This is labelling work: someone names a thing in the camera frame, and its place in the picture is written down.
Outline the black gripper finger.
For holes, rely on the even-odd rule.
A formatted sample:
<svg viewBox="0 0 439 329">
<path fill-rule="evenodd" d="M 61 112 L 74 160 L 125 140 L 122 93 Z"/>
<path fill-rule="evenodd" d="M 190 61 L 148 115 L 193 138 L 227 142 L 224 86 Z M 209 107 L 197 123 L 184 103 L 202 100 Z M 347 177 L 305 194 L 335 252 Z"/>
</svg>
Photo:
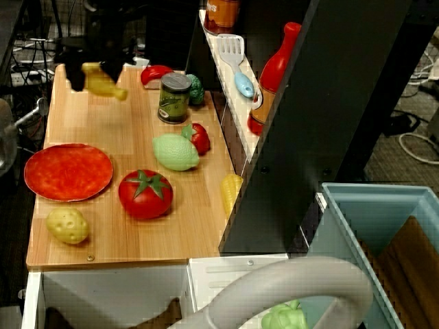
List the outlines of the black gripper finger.
<svg viewBox="0 0 439 329">
<path fill-rule="evenodd" d="M 66 63 L 66 77 L 71 83 L 71 88 L 76 92 L 84 89 L 85 74 L 82 71 L 82 63 Z"/>
<path fill-rule="evenodd" d="M 105 72 L 114 83 L 117 83 L 123 68 L 124 61 L 112 60 L 101 62 L 101 69 Z"/>
</svg>

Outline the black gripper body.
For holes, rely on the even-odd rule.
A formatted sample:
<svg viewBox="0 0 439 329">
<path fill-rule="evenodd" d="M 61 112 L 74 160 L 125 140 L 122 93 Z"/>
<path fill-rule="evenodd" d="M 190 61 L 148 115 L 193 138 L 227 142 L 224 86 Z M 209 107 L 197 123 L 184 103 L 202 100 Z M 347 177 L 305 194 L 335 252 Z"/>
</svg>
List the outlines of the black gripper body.
<svg viewBox="0 0 439 329">
<path fill-rule="evenodd" d="M 69 36 L 56 39 L 55 63 L 82 65 L 85 62 L 100 62 L 105 71 L 120 71 L 124 64 L 134 61 L 136 39 L 103 41 L 88 36 Z"/>
</svg>

